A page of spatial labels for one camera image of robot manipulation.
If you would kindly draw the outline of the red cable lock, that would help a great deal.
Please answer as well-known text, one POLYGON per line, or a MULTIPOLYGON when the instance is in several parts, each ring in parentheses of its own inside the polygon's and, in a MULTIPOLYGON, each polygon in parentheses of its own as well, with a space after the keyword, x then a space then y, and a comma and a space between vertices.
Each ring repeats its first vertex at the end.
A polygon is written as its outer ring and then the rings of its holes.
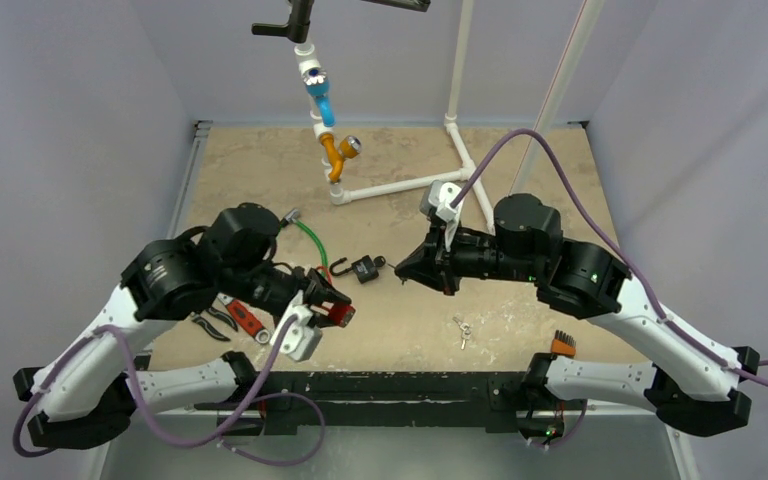
POLYGON ((319 328, 345 328, 356 313, 352 300, 333 285, 327 269, 317 267, 316 271, 321 281, 314 293, 313 305, 317 308, 314 325, 319 328))

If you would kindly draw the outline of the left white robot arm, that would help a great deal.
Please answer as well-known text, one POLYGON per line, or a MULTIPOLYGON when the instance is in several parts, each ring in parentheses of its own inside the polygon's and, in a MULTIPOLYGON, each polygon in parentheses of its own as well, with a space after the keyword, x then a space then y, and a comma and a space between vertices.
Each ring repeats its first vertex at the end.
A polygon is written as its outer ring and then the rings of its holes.
POLYGON ((203 403, 235 408, 223 434, 262 393, 270 367, 255 370, 239 352, 167 372, 140 371, 138 351, 221 295, 270 314, 273 355, 309 359, 328 327, 354 315, 351 299, 314 268, 283 271, 273 258, 281 226, 255 203, 222 210, 208 226, 145 246, 125 268, 107 303, 54 361, 13 377, 24 407, 14 427, 26 458, 88 450, 124 433, 134 413, 155 426, 160 412, 203 403))

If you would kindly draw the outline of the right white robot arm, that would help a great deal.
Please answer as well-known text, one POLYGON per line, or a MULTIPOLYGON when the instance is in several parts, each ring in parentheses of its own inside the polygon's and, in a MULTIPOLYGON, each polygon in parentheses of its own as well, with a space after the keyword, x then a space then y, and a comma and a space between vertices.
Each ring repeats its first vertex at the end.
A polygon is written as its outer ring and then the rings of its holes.
POLYGON ((566 238, 560 213, 531 194, 500 200, 494 230, 450 228, 426 198, 423 242, 395 268, 398 278, 445 295, 465 278, 530 283, 550 309, 598 326, 644 356, 641 363, 594 363, 537 354, 521 381, 536 407, 598 400, 654 413, 681 432, 711 437, 745 427, 752 402, 740 388, 758 353, 720 344, 646 295, 642 280, 603 247, 566 238))

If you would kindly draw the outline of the small silver key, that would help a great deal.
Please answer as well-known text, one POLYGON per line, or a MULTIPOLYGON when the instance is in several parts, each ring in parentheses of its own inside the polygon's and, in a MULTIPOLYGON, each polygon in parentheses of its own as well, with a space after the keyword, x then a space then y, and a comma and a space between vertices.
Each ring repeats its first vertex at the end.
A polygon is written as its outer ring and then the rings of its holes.
POLYGON ((400 270, 396 265, 390 265, 390 267, 393 270, 395 277, 399 280, 400 284, 404 285, 408 281, 408 278, 400 273, 400 270))

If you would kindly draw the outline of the black padlock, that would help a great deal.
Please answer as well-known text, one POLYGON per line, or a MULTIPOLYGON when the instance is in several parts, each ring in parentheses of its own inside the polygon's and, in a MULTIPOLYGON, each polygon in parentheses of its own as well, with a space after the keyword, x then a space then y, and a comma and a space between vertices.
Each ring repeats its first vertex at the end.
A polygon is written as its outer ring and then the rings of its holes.
POLYGON ((332 263, 329 266, 328 271, 332 277, 340 277, 353 273, 360 284, 365 284, 377 279, 380 275, 380 269, 382 267, 378 268, 373 263, 373 260, 376 257, 372 258, 369 255, 365 255, 352 262, 348 268, 338 271, 337 268, 348 261, 346 257, 342 257, 332 263))

